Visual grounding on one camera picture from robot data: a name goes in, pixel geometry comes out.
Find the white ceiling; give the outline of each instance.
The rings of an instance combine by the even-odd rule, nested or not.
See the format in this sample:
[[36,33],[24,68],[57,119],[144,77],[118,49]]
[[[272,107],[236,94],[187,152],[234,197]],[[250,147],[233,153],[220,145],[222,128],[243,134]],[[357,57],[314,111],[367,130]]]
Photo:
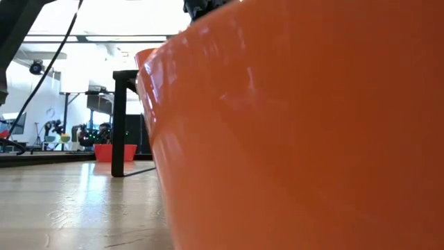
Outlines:
[[[43,7],[30,33],[63,35],[78,0],[57,0]],[[183,0],[84,0],[72,34],[164,35],[187,27]]]
[[[57,0],[45,5],[29,34],[64,35],[78,0]],[[84,0],[72,35],[173,35],[190,23],[183,13],[183,0]],[[63,53],[98,62],[90,83],[114,89],[112,71],[135,69],[134,55],[161,44],[70,44]],[[56,51],[59,44],[23,44],[21,50]],[[66,60],[56,62],[55,70],[64,69]]]

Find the green object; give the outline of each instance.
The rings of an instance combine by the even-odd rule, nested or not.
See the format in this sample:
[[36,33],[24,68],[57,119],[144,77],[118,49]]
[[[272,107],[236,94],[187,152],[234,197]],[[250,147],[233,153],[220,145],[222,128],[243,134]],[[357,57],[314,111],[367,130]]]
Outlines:
[[45,136],[45,137],[44,137],[44,141],[45,141],[45,142],[53,142],[53,141],[56,140],[55,138],[56,138],[55,136],[48,135],[48,136]]
[[70,139],[71,139],[71,136],[60,136],[60,140],[62,142],[69,142]]

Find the black metal frame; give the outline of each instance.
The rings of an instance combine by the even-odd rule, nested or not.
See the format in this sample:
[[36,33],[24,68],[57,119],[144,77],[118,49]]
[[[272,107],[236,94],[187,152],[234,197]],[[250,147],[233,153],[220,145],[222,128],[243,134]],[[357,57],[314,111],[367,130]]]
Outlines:
[[55,0],[0,1],[0,105],[8,96],[6,69],[41,9]]
[[111,175],[113,177],[128,177],[154,170],[155,167],[125,174],[124,152],[125,152],[125,116],[126,116],[126,90],[136,92],[134,81],[137,77],[137,70],[123,70],[113,72],[115,80],[114,108],[112,125],[112,162]]

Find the black wire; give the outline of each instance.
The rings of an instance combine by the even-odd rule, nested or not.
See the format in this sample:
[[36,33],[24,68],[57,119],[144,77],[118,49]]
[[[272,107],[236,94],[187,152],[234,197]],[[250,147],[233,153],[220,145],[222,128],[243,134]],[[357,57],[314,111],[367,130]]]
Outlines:
[[9,130],[9,135],[8,137],[6,137],[6,139],[9,139],[9,137],[12,135],[12,132],[14,131],[14,128],[17,125],[17,122],[20,120],[20,117],[22,117],[26,107],[28,106],[29,102],[33,99],[33,97],[35,96],[35,93],[37,93],[37,91],[39,90],[40,86],[43,84],[44,79],[48,76],[49,71],[51,70],[51,68],[53,67],[54,63],[57,60],[58,55],[60,54],[60,52],[63,49],[63,46],[65,45],[65,43],[68,40],[69,35],[71,34],[71,31],[74,27],[74,24],[76,23],[77,20],[77,13],[80,10],[80,7],[82,6],[83,0],[80,0],[78,2],[78,7],[77,7],[77,12],[74,14],[71,24],[69,25],[68,31],[65,35],[65,38],[63,38],[62,43],[60,43],[60,46],[58,47],[56,53],[54,54],[54,57],[51,59],[51,62],[49,63],[48,67],[45,69],[43,76],[41,77],[39,83],[35,86],[35,89],[33,90],[33,92],[29,95],[28,99],[25,101],[25,104],[23,105],[22,109],[20,110],[17,118],[15,119],[14,123],[12,123],[12,126]]

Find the black camera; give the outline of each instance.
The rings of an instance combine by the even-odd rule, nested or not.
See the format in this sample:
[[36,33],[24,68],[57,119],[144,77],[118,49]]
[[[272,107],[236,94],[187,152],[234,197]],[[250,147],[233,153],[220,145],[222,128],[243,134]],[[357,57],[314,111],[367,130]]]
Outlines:
[[34,60],[33,64],[29,67],[29,72],[34,75],[41,75],[43,71],[43,61]]

